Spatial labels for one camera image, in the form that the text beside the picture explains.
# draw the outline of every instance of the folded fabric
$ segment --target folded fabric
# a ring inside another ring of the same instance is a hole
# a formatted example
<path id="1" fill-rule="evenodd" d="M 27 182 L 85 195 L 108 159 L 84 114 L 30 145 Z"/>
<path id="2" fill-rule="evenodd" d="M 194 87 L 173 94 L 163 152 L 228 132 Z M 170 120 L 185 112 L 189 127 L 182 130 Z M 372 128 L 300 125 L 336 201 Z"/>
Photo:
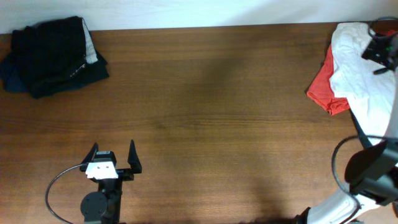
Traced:
<path id="1" fill-rule="evenodd" d="M 329 78 L 333 75 L 333 71 L 333 54 L 331 52 L 331 47 L 329 47 L 321 70 L 307 90 L 307 96 L 331 115 L 349 109 L 347 99 L 335 97 L 330 88 Z"/>
<path id="2" fill-rule="evenodd" d="M 27 92 L 27 88 L 19 78 L 15 56 L 12 53 L 0 62 L 0 79 L 2 79 L 6 91 Z"/>
<path id="3" fill-rule="evenodd" d="M 106 60 L 95 51 L 84 20 L 77 16 L 14 30 L 11 50 L 19 77 L 34 98 L 109 77 Z"/>
<path id="4" fill-rule="evenodd" d="M 365 23 L 337 26 L 331 40 L 334 74 L 330 86 L 336 97 L 345 97 L 365 134 L 383 136 L 391 117 L 396 79 L 392 71 L 373 75 L 383 66 L 361 58 L 371 38 Z M 370 139 L 372 144 L 380 140 Z"/>

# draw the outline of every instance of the wooden table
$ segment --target wooden table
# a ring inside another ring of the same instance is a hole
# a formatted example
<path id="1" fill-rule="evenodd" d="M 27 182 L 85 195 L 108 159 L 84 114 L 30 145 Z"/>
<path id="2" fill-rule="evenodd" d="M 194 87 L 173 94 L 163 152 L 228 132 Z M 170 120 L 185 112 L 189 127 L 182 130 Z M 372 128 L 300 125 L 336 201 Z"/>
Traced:
<path id="1" fill-rule="evenodd" d="M 44 193 L 94 142 L 127 167 L 130 139 L 143 173 L 123 187 L 121 221 L 237 223 L 293 217 L 336 189 L 330 157 L 356 134 L 305 96 L 336 24 L 93 32 L 111 77 L 35 100 L 0 92 L 0 223 L 59 223 Z M 0 57 L 9 51 L 0 36 Z M 358 142 L 345 146 L 338 171 Z M 82 223 L 96 184 L 77 170 L 50 204 Z M 390 206 L 366 223 L 394 223 Z"/>

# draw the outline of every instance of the white label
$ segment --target white label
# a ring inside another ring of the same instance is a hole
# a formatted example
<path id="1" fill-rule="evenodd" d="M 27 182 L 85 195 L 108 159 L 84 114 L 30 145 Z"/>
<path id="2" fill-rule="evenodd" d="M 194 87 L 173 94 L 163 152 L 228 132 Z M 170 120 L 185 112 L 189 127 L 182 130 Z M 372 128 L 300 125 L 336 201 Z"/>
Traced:
<path id="1" fill-rule="evenodd" d="M 109 154 L 111 151 L 103 151 L 103 152 L 97 152 L 97 155 L 102 155 L 102 154 Z"/>

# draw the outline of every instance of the red cloth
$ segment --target red cloth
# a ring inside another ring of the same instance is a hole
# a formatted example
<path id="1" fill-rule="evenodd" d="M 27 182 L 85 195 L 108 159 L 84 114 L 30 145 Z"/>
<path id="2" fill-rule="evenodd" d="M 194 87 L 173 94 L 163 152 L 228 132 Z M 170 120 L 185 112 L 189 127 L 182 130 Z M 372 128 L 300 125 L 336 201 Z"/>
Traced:
<path id="1" fill-rule="evenodd" d="M 307 91 L 307 96 L 331 115 L 349 109 L 347 99 L 335 98 L 335 94 L 330 88 L 329 78 L 333 75 L 333 72 L 333 55 L 331 54 L 331 46 L 329 46 L 325 62 L 318 75 L 312 81 Z"/>

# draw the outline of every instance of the cable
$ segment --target cable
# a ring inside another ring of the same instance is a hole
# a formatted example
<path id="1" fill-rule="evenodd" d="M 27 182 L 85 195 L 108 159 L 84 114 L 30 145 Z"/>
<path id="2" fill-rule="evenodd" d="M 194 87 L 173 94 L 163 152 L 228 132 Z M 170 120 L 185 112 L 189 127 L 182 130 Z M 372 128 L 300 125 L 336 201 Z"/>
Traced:
<path id="1" fill-rule="evenodd" d="M 372 32 L 371 32 L 372 27 L 377 22 L 384 21 L 384 20 L 398 20 L 398 17 L 395 17 L 395 16 L 384 16 L 384 17 L 380 17 L 380 18 L 376 19 L 375 21 L 370 22 L 369 26 L 368 26 L 368 34 L 372 37 L 372 39 L 374 39 L 374 40 L 388 39 L 388 38 L 393 37 L 393 36 L 398 34 L 398 31 L 393 33 L 393 34 L 391 34 L 391 35 L 382 36 L 382 37 L 378 37 L 375 34 L 372 34 Z"/>
<path id="2" fill-rule="evenodd" d="M 63 174 L 66 174 L 67 172 L 69 172 L 69 171 L 71 171 L 71 170 L 73 170 L 73 169 L 76 169 L 76 168 L 78 168 L 78 167 L 81 167 L 81 166 L 83 166 L 83 165 L 86 165 L 86 164 L 75 165 L 75 166 L 73 166 L 73 167 L 71 167 L 71 168 L 69 168 L 69 169 L 66 169 L 66 170 L 62 171 L 60 174 L 58 174 L 58 176 L 56 176 L 53 180 L 51 180 L 49 186 L 47 187 L 47 190 L 45 191 L 45 205 L 47 206 L 47 208 L 49 209 L 49 211 L 51 212 L 51 214 L 52 214 L 53 216 L 55 216 L 55 218 L 58 218 L 59 220 L 61 220 L 62 222 L 66 223 L 66 224 L 73 224 L 73 223 L 68 222 L 68 221 L 64 220 L 63 218 L 61 218 L 59 215 L 57 215 L 57 214 L 52 210 L 52 208 L 51 208 L 51 206 L 50 206 L 50 204 L 49 204 L 49 193 L 50 193 L 50 188 L 51 188 L 51 186 L 54 184 L 54 182 L 55 182 L 58 178 L 60 178 Z"/>
<path id="3" fill-rule="evenodd" d="M 396 138 L 382 137 L 382 136 L 372 136 L 372 135 L 363 135 L 363 136 L 361 135 L 361 136 L 350 136 L 350 137 L 344 138 L 343 140 L 341 140 L 337 144 L 337 146 L 335 147 L 335 150 L 333 151 L 333 155 L 331 156 L 331 171 L 333 173 L 335 181 L 336 181 L 338 187 L 340 188 L 340 190 L 342 192 L 344 192 L 346 195 L 350 196 L 356 203 L 355 210 L 352 212 L 352 214 L 348 218 L 346 218 L 341 223 L 346 223 L 346 222 L 350 221 L 352 218 L 354 218 L 355 215 L 360 211 L 362 206 L 361 206 L 361 203 L 359 202 L 359 200 L 355 197 L 355 195 L 352 194 L 349 190 L 344 188 L 343 184 L 340 182 L 340 179 L 338 178 L 337 171 L 336 171 L 336 156 L 337 156 L 337 152 L 340 150 L 340 147 L 343 144 L 345 144 L 346 142 L 348 142 L 348 141 L 351 141 L 351 140 L 354 140 L 354 139 L 367 139 L 367 138 L 376 138 L 376 139 L 382 139 L 382 140 L 386 140 L 386 141 L 398 142 L 398 139 L 396 139 Z"/>

